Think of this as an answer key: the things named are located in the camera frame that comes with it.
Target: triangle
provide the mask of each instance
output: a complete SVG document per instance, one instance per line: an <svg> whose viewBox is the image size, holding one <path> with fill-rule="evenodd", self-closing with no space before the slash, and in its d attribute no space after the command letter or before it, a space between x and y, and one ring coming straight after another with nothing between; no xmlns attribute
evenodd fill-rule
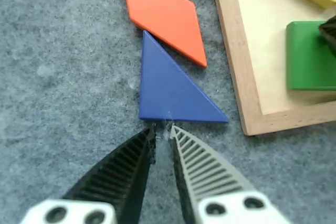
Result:
<svg viewBox="0 0 336 224"><path fill-rule="evenodd" d="M145 30L140 93L140 119L228 122L227 116Z"/></svg>
<svg viewBox="0 0 336 224"><path fill-rule="evenodd" d="M172 126L174 173L183 218L196 223L203 199L253 190L251 183L218 152L189 132Z"/></svg>
<svg viewBox="0 0 336 224"><path fill-rule="evenodd" d="M118 223L139 223L154 152L155 129L152 127L114 149L88 171L63 199L110 203L116 210Z"/></svg>

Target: black object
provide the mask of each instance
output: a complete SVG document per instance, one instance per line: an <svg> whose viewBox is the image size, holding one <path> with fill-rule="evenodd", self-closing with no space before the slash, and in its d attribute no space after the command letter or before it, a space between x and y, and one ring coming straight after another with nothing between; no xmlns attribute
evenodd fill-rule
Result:
<svg viewBox="0 0 336 224"><path fill-rule="evenodd" d="M326 39L329 47L336 54L336 16L319 26L322 36Z"/></svg>
<svg viewBox="0 0 336 224"><path fill-rule="evenodd" d="M107 202L114 206L119 224L138 223L154 151L155 129L152 127L103 158L63 199Z"/></svg>

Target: screw hole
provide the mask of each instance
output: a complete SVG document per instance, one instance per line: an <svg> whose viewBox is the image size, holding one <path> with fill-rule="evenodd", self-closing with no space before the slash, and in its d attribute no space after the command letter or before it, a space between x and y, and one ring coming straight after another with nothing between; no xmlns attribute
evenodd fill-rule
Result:
<svg viewBox="0 0 336 224"><path fill-rule="evenodd" d="M105 219L102 211L94 211L85 218L85 224L101 224Z"/></svg>
<svg viewBox="0 0 336 224"><path fill-rule="evenodd" d="M46 216L48 223L58 223L64 219L67 214L67 210L64 207L56 207L49 211Z"/></svg>
<svg viewBox="0 0 336 224"><path fill-rule="evenodd" d="M222 206L222 205L219 205L217 203L211 203L211 204L207 205L206 212L209 215L221 215L221 214L225 213L226 210L225 210L224 206Z"/></svg>
<svg viewBox="0 0 336 224"><path fill-rule="evenodd" d="M256 198L245 199L244 205L246 208L250 208L250 209L264 207L264 203L260 199L256 199Z"/></svg>

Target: beige tray bottom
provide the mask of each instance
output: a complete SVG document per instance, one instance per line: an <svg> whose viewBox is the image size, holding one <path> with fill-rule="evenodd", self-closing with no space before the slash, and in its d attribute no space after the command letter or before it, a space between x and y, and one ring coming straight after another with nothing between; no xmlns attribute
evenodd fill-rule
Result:
<svg viewBox="0 0 336 224"><path fill-rule="evenodd" d="M285 53L290 22L326 20L336 15L335 8L322 10L308 0L239 0L239 4L263 114L336 100L336 92L288 91Z"/></svg>

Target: wooden frame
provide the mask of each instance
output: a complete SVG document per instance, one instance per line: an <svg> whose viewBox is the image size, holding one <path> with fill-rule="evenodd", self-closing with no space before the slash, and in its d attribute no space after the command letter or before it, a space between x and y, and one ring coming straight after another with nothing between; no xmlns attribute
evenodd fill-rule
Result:
<svg viewBox="0 0 336 224"><path fill-rule="evenodd" d="M238 0L216 0L241 124L246 135L336 121L336 101L263 114Z"/></svg>

